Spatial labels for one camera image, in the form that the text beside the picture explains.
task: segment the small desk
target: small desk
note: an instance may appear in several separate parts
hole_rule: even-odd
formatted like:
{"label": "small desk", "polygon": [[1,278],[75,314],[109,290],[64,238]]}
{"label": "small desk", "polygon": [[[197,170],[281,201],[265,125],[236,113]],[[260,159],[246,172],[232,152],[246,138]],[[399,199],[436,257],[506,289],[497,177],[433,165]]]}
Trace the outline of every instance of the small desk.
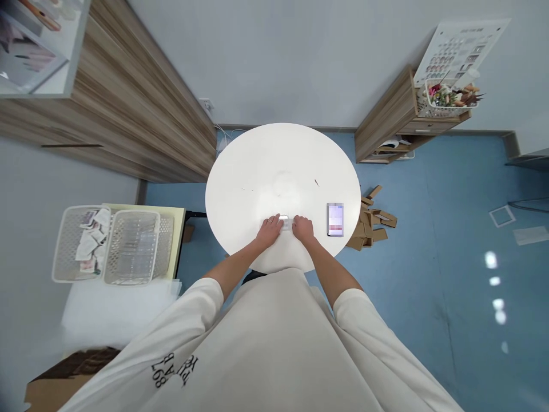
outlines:
{"label": "small desk", "polygon": [[[343,237],[327,235],[327,204],[343,203]],[[305,216],[320,244],[336,256],[351,238],[360,213],[360,185],[345,152],[311,128],[276,123],[240,135],[219,155],[206,184],[206,213],[217,241],[230,255],[250,243],[266,217]],[[250,267],[274,273],[315,268],[291,231]]]}
{"label": "small desk", "polygon": [[103,203],[110,207],[113,213],[119,210],[150,210],[161,213],[163,215],[173,216],[173,238],[172,252],[170,254],[170,263],[166,273],[166,279],[175,279],[177,276],[177,267],[179,264],[179,253],[181,249],[181,241],[183,237],[183,227],[185,225],[185,208],[168,208],[160,206],[143,206],[143,205],[125,205],[114,203]]}

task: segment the wooden cabinet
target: wooden cabinet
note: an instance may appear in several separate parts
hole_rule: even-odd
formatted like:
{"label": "wooden cabinet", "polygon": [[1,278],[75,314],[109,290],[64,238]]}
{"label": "wooden cabinet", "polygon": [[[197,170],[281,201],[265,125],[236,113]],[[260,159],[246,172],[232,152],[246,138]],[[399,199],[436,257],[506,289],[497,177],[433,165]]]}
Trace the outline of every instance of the wooden cabinet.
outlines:
{"label": "wooden cabinet", "polygon": [[126,2],[93,0],[70,98],[0,100],[0,134],[145,180],[205,182],[214,126]]}
{"label": "wooden cabinet", "polygon": [[[389,164],[471,117],[471,111],[459,117],[418,117],[416,93],[413,71],[408,65],[356,131],[357,163]],[[377,151],[383,142],[395,136],[406,136],[411,145]],[[385,157],[374,158],[376,152]]]}

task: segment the wrist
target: wrist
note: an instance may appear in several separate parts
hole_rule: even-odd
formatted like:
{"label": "wrist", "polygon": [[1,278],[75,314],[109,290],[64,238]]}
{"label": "wrist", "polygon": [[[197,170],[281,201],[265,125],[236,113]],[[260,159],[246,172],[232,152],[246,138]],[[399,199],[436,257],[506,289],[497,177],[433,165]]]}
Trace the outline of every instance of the wrist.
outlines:
{"label": "wrist", "polygon": [[250,242],[250,246],[258,252],[258,255],[261,255],[265,250],[268,249],[269,245],[266,245],[265,242],[255,238]]}
{"label": "wrist", "polygon": [[318,239],[314,236],[308,237],[307,239],[303,239],[301,241],[303,246],[305,246],[305,249],[309,249],[309,248],[313,247],[318,242],[319,242]]}

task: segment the table leg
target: table leg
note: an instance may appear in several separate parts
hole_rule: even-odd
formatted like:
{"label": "table leg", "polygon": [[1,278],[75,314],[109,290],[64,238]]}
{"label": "table leg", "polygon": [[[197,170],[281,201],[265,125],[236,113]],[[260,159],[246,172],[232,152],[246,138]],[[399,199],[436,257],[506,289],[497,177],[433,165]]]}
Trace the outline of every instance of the table leg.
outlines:
{"label": "table leg", "polygon": [[187,224],[187,220],[189,220],[191,217],[206,217],[205,212],[193,212],[193,211],[185,211],[185,220],[183,221],[183,230],[181,232],[181,240],[179,241],[179,255],[177,255],[177,262],[176,262],[176,275],[174,279],[177,279],[178,273],[179,273],[179,260],[181,257],[181,248],[183,247],[183,237],[185,233],[185,225]]}

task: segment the phone screen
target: phone screen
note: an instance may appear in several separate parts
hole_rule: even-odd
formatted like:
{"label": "phone screen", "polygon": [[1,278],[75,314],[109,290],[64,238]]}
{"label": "phone screen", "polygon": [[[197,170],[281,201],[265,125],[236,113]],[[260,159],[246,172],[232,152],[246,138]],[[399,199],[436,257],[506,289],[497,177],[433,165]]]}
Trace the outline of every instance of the phone screen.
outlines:
{"label": "phone screen", "polygon": [[328,236],[343,236],[343,203],[328,203]]}

